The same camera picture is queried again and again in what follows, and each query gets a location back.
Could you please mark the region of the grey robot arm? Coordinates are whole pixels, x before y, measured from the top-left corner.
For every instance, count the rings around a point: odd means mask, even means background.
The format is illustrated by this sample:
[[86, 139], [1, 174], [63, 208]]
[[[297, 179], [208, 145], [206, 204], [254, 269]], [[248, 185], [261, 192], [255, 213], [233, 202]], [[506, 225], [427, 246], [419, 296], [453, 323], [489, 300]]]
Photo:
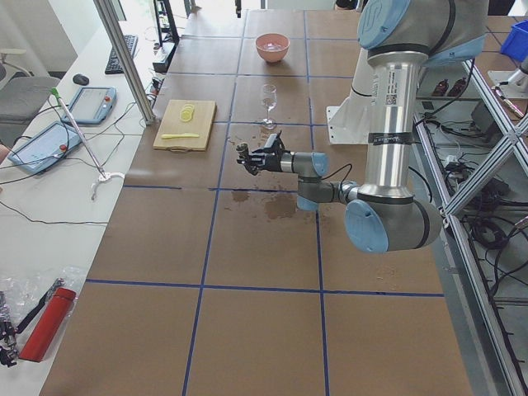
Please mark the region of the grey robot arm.
[[408, 189], [413, 112], [422, 68], [476, 57], [485, 41], [485, 1], [370, 1], [358, 26], [361, 47], [373, 69], [365, 180], [326, 181], [324, 153], [292, 152], [272, 134], [250, 151], [239, 144], [238, 163], [251, 174], [294, 173], [297, 206], [322, 203], [346, 207], [348, 238], [361, 251], [417, 249], [438, 236], [442, 218], [431, 203]]

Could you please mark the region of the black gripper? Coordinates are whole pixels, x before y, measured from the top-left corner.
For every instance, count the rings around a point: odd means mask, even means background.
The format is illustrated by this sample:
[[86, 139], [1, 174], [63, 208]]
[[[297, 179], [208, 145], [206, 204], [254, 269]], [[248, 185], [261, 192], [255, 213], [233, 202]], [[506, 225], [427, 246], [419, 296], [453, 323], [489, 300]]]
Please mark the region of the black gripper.
[[285, 145], [280, 134], [271, 134], [262, 148], [253, 152], [239, 153], [237, 163], [246, 163], [245, 169], [251, 175], [259, 171], [281, 172], [281, 159], [285, 154]]

